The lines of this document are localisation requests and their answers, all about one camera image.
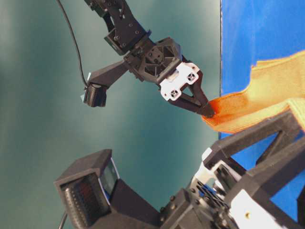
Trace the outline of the lower gripper black white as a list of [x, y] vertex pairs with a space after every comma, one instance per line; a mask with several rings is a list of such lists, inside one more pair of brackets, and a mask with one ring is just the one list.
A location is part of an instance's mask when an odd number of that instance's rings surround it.
[[186, 189], [181, 189], [161, 211], [163, 229], [239, 229], [230, 213], [226, 195], [246, 173], [219, 161], [209, 168], [207, 149], [199, 170]]

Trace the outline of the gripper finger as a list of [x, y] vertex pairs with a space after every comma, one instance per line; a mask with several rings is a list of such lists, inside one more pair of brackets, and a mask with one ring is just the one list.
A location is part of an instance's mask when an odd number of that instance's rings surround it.
[[301, 138], [242, 176], [226, 195], [230, 213], [241, 229], [301, 229], [303, 226], [270, 198], [305, 168]]
[[258, 159], [257, 163], [260, 163], [269, 156], [274, 155], [277, 150], [292, 143], [300, 130], [301, 126], [291, 111], [267, 118], [243, 131], [216, 141], [211, 146], [212, 152], [209, 155], [209, 168], [212, 168], [221, 160], [231, 168], [242, 168], [231, 156], [278, 132], [278, 136]]

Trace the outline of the upper gripper black white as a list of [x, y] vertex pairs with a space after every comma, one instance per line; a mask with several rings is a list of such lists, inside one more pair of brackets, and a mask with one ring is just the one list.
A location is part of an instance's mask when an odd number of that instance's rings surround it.
[[[183, 60], [181, 47], [172, 38], [156, 43], [147, 39], [124, 60], [138, 79], [159, 85], [161, 96], [172, 105], [213, 117], [214, 110], [201, 88], [203, 73], [194, 63]], [[185, 85], [189, 85], [193, 96], [182, 93]]]

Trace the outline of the upper black robot arm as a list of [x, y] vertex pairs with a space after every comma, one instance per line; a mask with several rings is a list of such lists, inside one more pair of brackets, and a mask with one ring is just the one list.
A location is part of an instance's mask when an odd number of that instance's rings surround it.
[[78, 229], [302, 229], [305, 194], [293, 220], [271, 197], [305, 168], [304, 52], [258, 61], [242, 91], [209, 101], [202, 71], [171, 38], [150, 39], [124, 0], [89, 0], [102, 17], [106, 41], [123, 60], [88, 76], [84, 103], [105, 106], [106, 91], [126, 71], [158, 85], [169, 103], [195, 112], [229, 136], [202, 155], [190, 184], [160, 210], [120, 178], [110, 150], [87, 157], [69, 216]]

